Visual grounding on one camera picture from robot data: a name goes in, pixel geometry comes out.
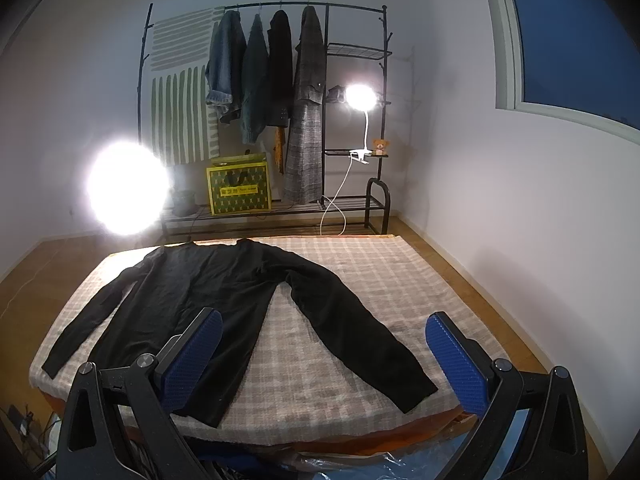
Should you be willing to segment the black long-sleeve sweater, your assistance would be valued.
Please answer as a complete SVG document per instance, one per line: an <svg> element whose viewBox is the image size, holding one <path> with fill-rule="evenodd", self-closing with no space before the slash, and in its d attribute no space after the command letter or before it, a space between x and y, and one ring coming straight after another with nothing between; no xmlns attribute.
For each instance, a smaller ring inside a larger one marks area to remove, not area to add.
<svg viewBox="0 0 640 480"><path fill-rule="evenodd" d="M322 344L366 384L409 413L437 387L411 351L330 270L254 240L160 247L104 285L53 344L42 370L55 377L84 341L105 328L89 359L127 366L156 353L204 308L222 317L222 337L180 411L216 427L250 362L277 287L288 284Z"/></svg>

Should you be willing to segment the black metal clothes rack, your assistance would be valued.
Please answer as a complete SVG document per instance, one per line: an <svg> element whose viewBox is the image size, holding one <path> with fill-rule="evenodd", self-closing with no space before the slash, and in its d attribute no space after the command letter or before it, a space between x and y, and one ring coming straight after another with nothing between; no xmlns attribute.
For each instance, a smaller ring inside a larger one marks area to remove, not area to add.
<svg viewBox="0 0 640 480"><path fill-rule="evenodd" d="M365 6L350 6L346 3L334 3L316 1L314 8L320 15L320 25L324 41L324 53L329 65L345 66L349 60L360 60L378 63L381 70L380 88L378 89L378 106L369 115L368 141L386 138L386 115L390 101L387 99L388 83L388 59L392 52L388 44L393 34L389 30L383 32L383 39L379 46L371 47L364 44L349 44L348 42L334 41L331 38L331 15L333 12L358 11L366 12ZM153 26L157 21L148 18L144 22L140 60L138 66L137 97L150 99L151 73L149 69L149 57L153 38ZM150 107L137 109L138 139L149 146ZM348 157L348 152L357 148L356 133L363 128L364 120L360 113L351 110L346 104L330 102L329 99L322 105L322 169L329 171L333 167L332 160L335 157ZM344 214L359 212L362 217L358 220L358 226L375 235L387 232L390 224L390 210L392 209L392 196L390 188L382 178L384 157L373 154L368 158L369 170L361 171L358 178L365 186L359 194L341 194L336 204ZM210 162L194 162L187 165L203 166ZM281 217L292 214L322 214L326 202L318 200L315 203L305 205L287 205L281 197L275 197L271 201L271 210L267 212L270 217Z"/></svg>

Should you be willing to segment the bright round studio light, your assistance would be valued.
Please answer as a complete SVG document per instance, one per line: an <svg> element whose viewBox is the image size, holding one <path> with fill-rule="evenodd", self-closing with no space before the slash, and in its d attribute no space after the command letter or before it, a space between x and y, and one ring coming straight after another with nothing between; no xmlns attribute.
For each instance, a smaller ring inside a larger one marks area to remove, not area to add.
<svg viewBox="0 0 640 480"><path fill-rule="evenodd" d="M117 140L96 154L85 193L93 217L104 229L133 236L160 220L171 185L168 168L151 150Z"/></svg>

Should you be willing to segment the yellow green storage box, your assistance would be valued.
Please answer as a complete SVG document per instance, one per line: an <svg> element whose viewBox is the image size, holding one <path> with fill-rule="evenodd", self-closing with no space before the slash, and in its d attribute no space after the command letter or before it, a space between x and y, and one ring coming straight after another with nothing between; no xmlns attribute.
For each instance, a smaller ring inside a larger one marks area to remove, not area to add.
<svg viewBox="0 0 640 480"><path fill-rule="evenodd" d="M265 153L213 158L206 168L206 180L209 209L214 217L271 210Z"/></svg>

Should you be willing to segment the grey plaid long coat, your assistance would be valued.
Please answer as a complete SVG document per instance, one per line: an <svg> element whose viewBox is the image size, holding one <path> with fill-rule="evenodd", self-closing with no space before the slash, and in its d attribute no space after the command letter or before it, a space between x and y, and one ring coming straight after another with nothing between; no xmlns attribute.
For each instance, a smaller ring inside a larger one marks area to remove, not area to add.
<svg viewBox="0 0 640 480"><path fill-rule="evenodd" d="M294 98L284 173L284 198L299 205L322 196L322 105L326 54L318 14L303 10L296 47Z"/></svg>

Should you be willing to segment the small teddy bear figure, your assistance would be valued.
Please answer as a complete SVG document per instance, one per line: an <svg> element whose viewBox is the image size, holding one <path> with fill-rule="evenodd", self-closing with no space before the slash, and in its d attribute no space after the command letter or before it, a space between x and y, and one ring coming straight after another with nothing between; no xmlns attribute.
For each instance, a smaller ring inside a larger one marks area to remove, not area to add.
<svg viewBox="0 0 640 480"><path fill-rule="evenodd" d="M375 139L373 141L373 154L378 157L385 157L387 155L387 149L390 145L386 139Z"/></svg>

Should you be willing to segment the black hanging coat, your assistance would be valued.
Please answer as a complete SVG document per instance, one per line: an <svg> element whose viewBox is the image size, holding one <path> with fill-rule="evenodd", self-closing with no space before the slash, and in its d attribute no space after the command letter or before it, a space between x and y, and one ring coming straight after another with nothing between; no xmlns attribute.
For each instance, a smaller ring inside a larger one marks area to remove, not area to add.
<svg viewBox="0 0 640 480"><path fill-rule="evenodd" d="M293 51L288 14L277 10L268 30L267 125L286 128L293 101Z"/></svg>

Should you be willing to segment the white clip-on lamp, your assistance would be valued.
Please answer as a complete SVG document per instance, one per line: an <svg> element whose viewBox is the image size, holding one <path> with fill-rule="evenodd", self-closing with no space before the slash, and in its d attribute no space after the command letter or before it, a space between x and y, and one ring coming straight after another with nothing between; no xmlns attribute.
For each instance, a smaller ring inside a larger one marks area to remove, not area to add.
<svg viewBox="0 0 640 480"><path fill-rule="evenodd" d="M348 152L349 162L345 170L343 179L341 180L340 185L337 187L334 195L332 197L326 195L322 196L322 200L326 202L326 206L324 207L322 216L320 218L319 234L323 234L323 225L326 215L331 210L335 210L341 215L343 219L343 226L340 232L340 235L342 235L345 233L347 228L347 218L346 214L344 214L341 208L337 206L336 201L340 197L342 189L344 188L349 174L352 171L352 164L354 162L358 162L358 164L361 165L367 165L369 163L368 158L372 155L372 151L368 147L370 125L369 115L372 110L375 110L375 107L378 106L378 94L368 84L357 82L356 84L349 84L346 87L335 86L331 88L328 92L328 98L330 102L346 104L351 110L360 113L363 116L364 120L362 147L353 148Z"/></svg>

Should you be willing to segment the blue denim jacket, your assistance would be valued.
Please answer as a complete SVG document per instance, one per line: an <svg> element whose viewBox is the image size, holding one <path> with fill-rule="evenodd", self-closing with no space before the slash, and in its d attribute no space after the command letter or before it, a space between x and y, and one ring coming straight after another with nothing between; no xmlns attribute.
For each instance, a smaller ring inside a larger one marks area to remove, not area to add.
<svg viewBox="0 0 640 480"><path fill-rule="evenodd" d="M224 12L215 27L205 70L206 103L216 110L223 124L240 117L242 105L242 65L246 40L237 10Z"/></svg>

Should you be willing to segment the dark green hanging sweater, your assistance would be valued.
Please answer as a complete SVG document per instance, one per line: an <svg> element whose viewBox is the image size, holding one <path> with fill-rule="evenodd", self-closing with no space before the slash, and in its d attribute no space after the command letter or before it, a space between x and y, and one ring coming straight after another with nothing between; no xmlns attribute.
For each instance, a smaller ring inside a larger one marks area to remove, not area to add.
<svg viewBox="0 0 640 480"><path fill-rule="evenodd" d="M254 16L242 67L241 134L244 144L255 144L266 126L268 49L259 14Z"/></svg>

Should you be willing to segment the blue window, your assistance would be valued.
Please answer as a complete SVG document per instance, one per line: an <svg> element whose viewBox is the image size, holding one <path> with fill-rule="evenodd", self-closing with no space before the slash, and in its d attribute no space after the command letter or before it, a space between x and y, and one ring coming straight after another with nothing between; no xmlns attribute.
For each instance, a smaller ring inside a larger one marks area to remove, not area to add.
<svg viewBox="0 0 640 480"><path fill-rule="evenodd" d="M526 103L639 125L639 0L513 0Z"/></svg>

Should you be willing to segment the striped green white wall hanging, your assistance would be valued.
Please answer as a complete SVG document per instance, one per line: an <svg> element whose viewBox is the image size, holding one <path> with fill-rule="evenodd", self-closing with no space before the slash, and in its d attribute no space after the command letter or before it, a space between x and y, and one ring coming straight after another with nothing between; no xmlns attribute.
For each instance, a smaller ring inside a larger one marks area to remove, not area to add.
<svg viewBox="0 0 640 480"><path fill-rule="evenodd" d="M220 153L218 117L206 102L205 72L223 15L221 8L208 8L153 26L149 146L167 166L206 162Z"/></svg>

